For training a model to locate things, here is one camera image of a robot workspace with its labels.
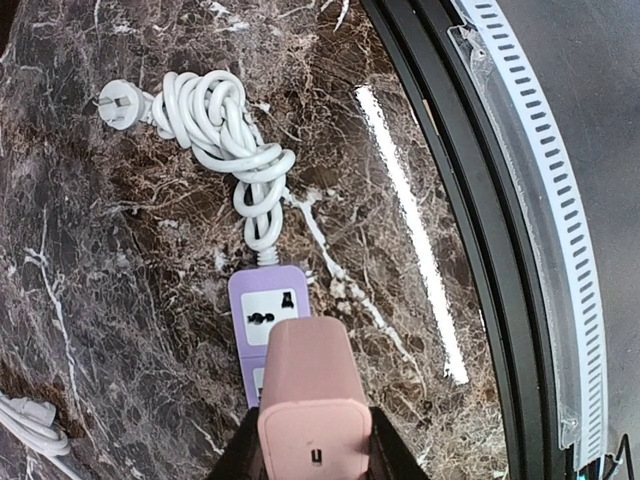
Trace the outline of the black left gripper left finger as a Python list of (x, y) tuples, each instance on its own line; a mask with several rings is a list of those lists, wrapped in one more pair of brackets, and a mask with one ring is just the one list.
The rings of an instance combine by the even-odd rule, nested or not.
[(251, 408), (225, 447), (207, 480), (259, 480), (265, 466), (258, 435), (259, 409)]

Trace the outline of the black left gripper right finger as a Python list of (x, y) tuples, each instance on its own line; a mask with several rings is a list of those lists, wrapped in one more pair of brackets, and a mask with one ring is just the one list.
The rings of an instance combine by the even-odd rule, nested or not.
[(429, 480), (391, 421), (378, 407), (370, 408), (368, 478), (372, 480)]

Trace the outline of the pink charger plug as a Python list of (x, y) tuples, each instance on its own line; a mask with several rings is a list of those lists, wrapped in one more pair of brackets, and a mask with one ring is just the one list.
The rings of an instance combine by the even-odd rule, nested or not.
[(271, 479), (364, 478), (372, 415), (341, 321), (271, 330), (257, 428)]

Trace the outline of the purple power strip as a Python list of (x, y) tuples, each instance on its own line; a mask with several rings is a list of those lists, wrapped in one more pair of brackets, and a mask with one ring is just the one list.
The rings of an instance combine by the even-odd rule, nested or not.
[(307, 278), (294, 265), (242, 270), (230, 277), (228, 293), (247, 404), (253, 408), (261, 399), (273, 326), (311, 315)]

